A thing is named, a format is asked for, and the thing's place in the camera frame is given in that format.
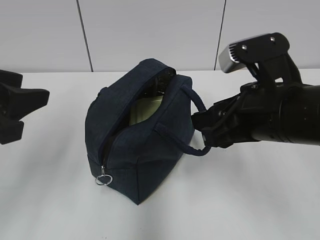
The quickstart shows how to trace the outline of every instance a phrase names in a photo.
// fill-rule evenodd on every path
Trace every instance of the white wall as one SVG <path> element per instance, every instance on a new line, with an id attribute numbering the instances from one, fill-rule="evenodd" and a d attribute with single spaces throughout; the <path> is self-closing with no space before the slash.
<path id="1" fill-rule="evenodd" d="M 219 53 L 230 42 L 280 32 L 299 68 L 320 68 L 320 1 L 226 1 Z M 225 0 L 79 3 L 94 71 L 128 71 L 145 58 L 178 70 L 214 68 Z M 3 70 L 89 72 L 76 0 L 3 0 L 0 53 Z"/>

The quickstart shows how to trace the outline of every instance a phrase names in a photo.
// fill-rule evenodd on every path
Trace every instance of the fabric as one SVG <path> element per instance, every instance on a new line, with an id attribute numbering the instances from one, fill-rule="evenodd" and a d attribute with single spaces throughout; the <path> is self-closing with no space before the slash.
<path id="1" fill-rule="evenodd" d="M 135 101 L 150 94 L 163 95 L 157 111 L 129 125 Z M 138 205 L 166 178 L 183 152 L 206 154 L 210 148 L 196 150 L 188 146 L 194 134 L 191 99 L 205 110 L 192 90 L 191 78 L 176 75 L 173 68 L 155 59 L 140 62 L 110 87 L 103 88 L 85 120 L 92 175 L 102 175 L 103 166 L 104 173 L 113 178 L 108 186 Z"/>

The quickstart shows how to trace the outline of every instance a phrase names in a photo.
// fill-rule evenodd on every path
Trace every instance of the screw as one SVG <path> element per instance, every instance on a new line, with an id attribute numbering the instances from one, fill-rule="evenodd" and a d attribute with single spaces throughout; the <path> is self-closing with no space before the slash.
<path id="1" fill-rule="evenodd" d="M 218 115 L 219 115 L 219 117 L 222 117 L 222 116 L 226 115 L 226 112 L 225 111 L 219 111 Z"/>

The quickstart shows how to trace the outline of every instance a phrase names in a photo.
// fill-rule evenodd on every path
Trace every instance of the zipper pull ring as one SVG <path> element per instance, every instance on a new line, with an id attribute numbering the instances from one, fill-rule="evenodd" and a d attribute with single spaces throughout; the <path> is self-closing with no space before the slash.
<path id="1" fill-rule="evenodd" d="M 109 181 L 107 183 L 103 183 L 102 181 L 100 181 L 100 178 L 104 178 L 104 177 L 108 177 L 110 178 Z M 97 176 L 95 178 L 95 183 L 99 186 L 108 186 L 110 183 L 112 183 L 113 181 L 113 177 L 109 174 L 105 174 L 105 166 L 101 166 L 101 175 Z"/>

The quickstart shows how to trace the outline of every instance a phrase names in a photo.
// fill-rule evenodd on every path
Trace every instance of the metal ring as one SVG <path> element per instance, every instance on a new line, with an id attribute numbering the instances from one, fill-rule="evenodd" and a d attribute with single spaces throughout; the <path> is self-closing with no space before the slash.
<path id="1" fill-rule="evenodd" d="M 107 183 L 103 183 L 99 180 L 99 178 L 102 178 L 102 177 L 109 177 L 110 180 L 107 182 Z M 108 175 L 108 174 L 102 174 L 102 175 L 99 175 L 95 178 L 95 183 L 99 186 L 108 186 L 110 183 L 112 183 L 113 181 L 113 177 L 111 175 Z"/>

